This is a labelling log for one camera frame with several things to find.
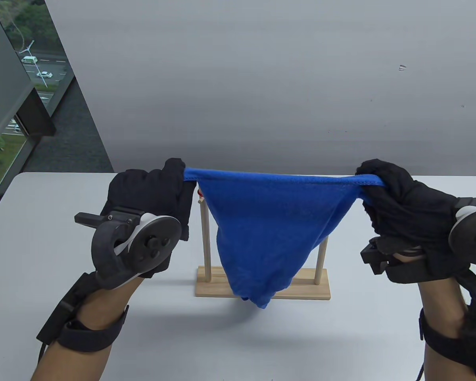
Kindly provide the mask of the person's right hand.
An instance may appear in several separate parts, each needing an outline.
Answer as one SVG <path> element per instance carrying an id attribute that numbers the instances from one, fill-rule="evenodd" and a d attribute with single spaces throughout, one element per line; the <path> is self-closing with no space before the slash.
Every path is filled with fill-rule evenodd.
<path id="1" fill-rule="evenodd" d="M 363 206 L 376 234 L 403 243 L 401 254 L 419 247 L 435 277 L 447 278 L 470 267 L 448 243 L 458 197 L 430 188 L 403 167 L 377 158 L 363 162 L 356 174 L 376 175 L 384 184 L 363 187 L 367 198 Z"/>

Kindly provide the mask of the person's left hand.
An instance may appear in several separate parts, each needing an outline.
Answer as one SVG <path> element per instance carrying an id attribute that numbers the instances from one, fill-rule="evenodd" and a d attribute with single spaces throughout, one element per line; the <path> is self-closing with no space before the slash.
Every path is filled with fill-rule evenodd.
<path id="1" fill-rule="evenodd" d="M 188 240 L 196 183 L 185 180 L 185 169 L 181 159 L 170 158 L 161 169 L 126 170 L 113 178 L 91 245 L 105 288 L 164 272 L 178 242 Z"/>

